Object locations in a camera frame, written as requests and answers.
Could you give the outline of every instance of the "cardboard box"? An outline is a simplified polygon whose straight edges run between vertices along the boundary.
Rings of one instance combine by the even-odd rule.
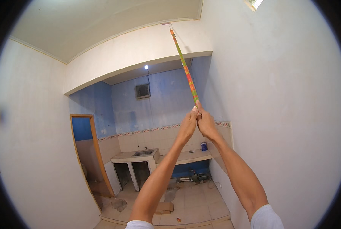
[[[174,211],[174,204],[172,202],[159,202],[155,214],[166,215],[170,214],[171,211]]]

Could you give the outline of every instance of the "sink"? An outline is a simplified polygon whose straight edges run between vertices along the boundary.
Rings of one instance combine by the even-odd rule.
[[[152,149],[152,150],[144,150],[144,151],[137,151],[136,153],[134,153],[134,155],[132,155],[132,157],[150,155],[150,154],[152,154],[154,151],[155,151],[155,149]]]

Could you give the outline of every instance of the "wall vent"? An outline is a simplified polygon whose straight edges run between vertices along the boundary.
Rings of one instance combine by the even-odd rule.
[[[150,97],[149,84],[137,85],[135,87],[136,99]]]

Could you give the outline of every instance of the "doorway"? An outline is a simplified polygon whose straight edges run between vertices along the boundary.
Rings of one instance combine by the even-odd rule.
[[[94,116],[71,114],[70,120],[76,155],[91,194],[114,197],[99,150]]]

